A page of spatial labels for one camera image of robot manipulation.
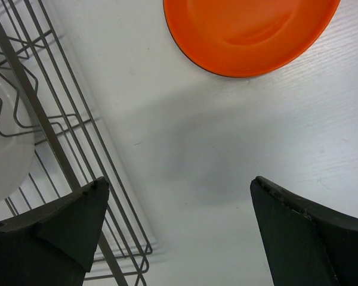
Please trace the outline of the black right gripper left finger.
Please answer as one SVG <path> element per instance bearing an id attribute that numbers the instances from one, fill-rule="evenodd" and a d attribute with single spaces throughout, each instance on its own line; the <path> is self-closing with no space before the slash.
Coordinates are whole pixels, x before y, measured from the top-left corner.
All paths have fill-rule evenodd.
<path id="1" fill-rule="evenodd" d="M 0 285 L 82 285 L 109 199 L 98 178 L 64 197 L 0 221 Z"/>

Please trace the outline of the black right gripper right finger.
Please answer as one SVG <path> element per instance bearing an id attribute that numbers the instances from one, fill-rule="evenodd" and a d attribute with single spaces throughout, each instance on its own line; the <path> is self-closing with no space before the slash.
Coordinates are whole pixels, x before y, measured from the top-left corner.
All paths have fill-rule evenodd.
<path id="1" fill-rule="evenodd" d="M 274 285 L 358 285 L 358 218 L 262 176 L 250 192 Z"/>

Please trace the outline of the orange plate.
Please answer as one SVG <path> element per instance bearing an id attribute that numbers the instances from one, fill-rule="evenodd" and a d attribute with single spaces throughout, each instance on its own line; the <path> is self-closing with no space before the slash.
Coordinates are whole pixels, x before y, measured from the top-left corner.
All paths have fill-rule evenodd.
<path id="1" fill-rule="evenodd" d="M 169 32 L 200 68 L 225 77 L 275 71 L 312 46 L 339 1 L 163 1 Z"/>

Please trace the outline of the dark rimmed white plate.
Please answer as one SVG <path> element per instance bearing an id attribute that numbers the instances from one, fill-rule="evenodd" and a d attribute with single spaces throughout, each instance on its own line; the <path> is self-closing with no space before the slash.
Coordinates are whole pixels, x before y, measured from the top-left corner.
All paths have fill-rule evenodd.
<path id="1" fill-rule="evenodd" d="M 23 183 L 30 171 L 35 139 L 21 97 L 0 76 L 0 201 Z"/>

